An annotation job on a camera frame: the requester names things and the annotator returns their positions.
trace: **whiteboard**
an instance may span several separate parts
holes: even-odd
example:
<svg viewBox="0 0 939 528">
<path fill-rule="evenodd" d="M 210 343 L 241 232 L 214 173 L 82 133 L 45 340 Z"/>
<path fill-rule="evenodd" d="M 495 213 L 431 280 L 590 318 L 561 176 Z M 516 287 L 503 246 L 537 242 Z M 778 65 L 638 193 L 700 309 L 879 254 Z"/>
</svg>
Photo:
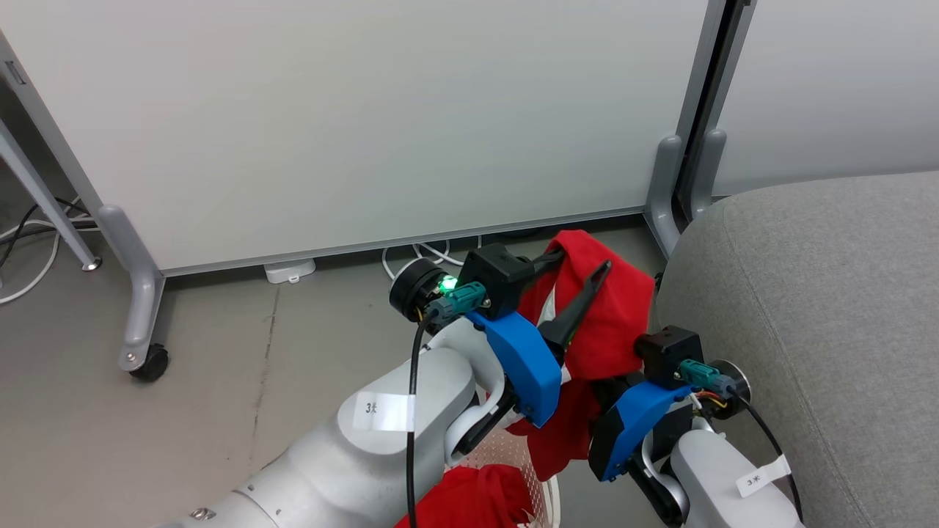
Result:
<svg viewBox="0 0 939 528">
<path fill-rule="evenodd" d="M 939 169 L 939 4 L 760 0 L 717 127 L 714 195 Z"/>
<path fill-rule="evenodd" d="M 641 206 L 705 0 L 2 0 L 162 270 Z"/>
</svg>

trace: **laundry basket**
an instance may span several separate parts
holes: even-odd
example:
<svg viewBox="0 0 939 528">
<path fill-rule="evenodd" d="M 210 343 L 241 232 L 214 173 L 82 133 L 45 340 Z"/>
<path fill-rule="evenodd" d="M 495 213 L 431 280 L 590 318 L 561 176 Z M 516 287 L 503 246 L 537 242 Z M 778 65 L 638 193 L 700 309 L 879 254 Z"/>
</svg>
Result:
<svg viewBox="0 0 939 528">
<path fill-rule="evenodd" d="M 561 526 L 561 495 L 558 477 L 552 476 L 547 482 L 539 482 L 531 466 L 531 456 L 523 436 L 515 436 L 504 429 L 494 429 L 472 450 L 461 466 L 482 468 L 487 464 L 505 464 L 515 466 L 525 477 L 531 496 L 535 523 L 532 527 L 558 528 Z"/>
</svg>

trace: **green led light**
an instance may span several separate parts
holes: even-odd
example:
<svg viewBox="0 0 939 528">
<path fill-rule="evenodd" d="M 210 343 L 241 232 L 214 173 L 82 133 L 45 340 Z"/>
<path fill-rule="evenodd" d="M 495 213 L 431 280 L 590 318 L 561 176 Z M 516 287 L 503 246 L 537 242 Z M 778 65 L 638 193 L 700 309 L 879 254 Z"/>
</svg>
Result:
<svg viewBox="0 0 939 528">
<path fill-rule="evenodd" d="M 438 286 L 440 286 L 440 291 L 443 293 L 451 292 L 456 289 L 456 277 L 452 275 L 446 275 L 440 279 Z"/>
</svg>

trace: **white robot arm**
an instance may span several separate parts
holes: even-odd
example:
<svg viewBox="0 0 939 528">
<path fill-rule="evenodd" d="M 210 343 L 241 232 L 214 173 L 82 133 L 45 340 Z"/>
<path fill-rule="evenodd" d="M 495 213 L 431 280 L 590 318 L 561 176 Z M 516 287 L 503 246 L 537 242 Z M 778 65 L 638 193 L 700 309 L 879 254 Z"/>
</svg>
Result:
<svg viewBox="0 0 939 528">
<path fill-rule="evenodd" d="M 421 322 L 412 351 L 419 358 L 416 391 L 407 362 L 350 396 L 221 501 L 158 528 L 394 526 L 413 505 L 411 490 L 415 501 L 424 497 L 444 467 L 471 452 L 510 409 L 540 427 L 557 408 L 567 344 L 611 266 L 603 263 L 557 317 L 536 328 L 515 310 L 524 287 L 561 258 L 554 251 L 531 261 L 490 244 L 469 253 L 458 281 L 430 261 L 413 262 L 395 279 L 390 300 Z M 435 337 L 418 355 L 425 328 Z M 741 496 L 736 480 L 756 468 L 704 418 L 675 414 L 680 439 L 654 442 L 656 425 L 692 387 L 725 394 L 719 397 L 740 391 L 720 412 L 740 411 L 749 395 L 742 373 L 726 362 L 702 363 L 697 335 L 677 328 L 644 335 L 635 353 L 645 363 L 640 380 L 594 386 L 598 401 L 601 393 L 611 396 L 601 401 L 604 414 L 592 432 L 597 478 L 629 473 L 668 526 L 802 526 L 773 485 Z M 482 403 L 478 388 L 489 395 Z M 413 431 L 412 464 L 405 431 Z M 654 462 L 668 455 L 672 471 L 660 473 Z M 413 487 L 406 477 L 411 468 Z"/>
<path fill-rule="evenodd" d="M 486 403 L 473 405 L 477 385 L 498 390 L 501 377 L 500 371 L 493 375 L 495 356 L 482 333 L 464 319 L 428 345 L 432 348 L 419 363 L 415 416 L 417 497 L 440 481 L 448 461 L 455 461 L 454 442 L 447 438 L 461 436 L 465 427 L 458 425 L 459 418 L 485 408 Z M 357 407 L 358 394 L 404 394 L 408 372 L 409 362 L 363 387 L 332 418 L 220 501 L 159 528 L 394 526 L 407 513 L 405 433 L 360 429 L 353 423 L 355 413 L 364 412 Z M 769 525 L 767 520 L 773 520 L 773 526 L 802 526 L 793 505 L 775 486 L 740 497 L 735 480 L 756 468 L 709 427 L 688 431 L 671 460 L 678 490 L 689 506 L 687 528 L 750 528 Z"/>
</svg>

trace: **concrete floor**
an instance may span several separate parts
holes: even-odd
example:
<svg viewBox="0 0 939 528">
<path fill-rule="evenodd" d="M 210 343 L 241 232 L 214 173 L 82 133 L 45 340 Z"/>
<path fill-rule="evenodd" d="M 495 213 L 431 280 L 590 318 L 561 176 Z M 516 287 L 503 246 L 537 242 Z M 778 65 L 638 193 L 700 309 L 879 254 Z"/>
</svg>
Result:
<svg viewBox="0 0 939 528">
<path fill-rule="evenodd" d="M 596 236 L 661 271 L 646 228 L 625 223 Z M 116 366 L 128 276 L 99 235 L 85 237 L 100 270 L 81 272 L 63 248 L 34 291 L 0 306 L 4 525 L 138 527 L 188 513 L 408 358 L 413 325 L 388 306 L 390 281 L 365 254 L 324 259 L 297 285 L 271 285 L 259 268 L 170 280 L 157 335 L 172 362 L 138 383 Z M 36 239 L 4 267 L 3 293 L 48 257 L 50 238 Z M 545 242 L 510 247 L 535 256 Z M 394 255 L 397 269 L 407 252 Z M 586 462 L 559 478 L 562 526 L 660 526 L 630 479 L 598 483 Z"/>
</svg>

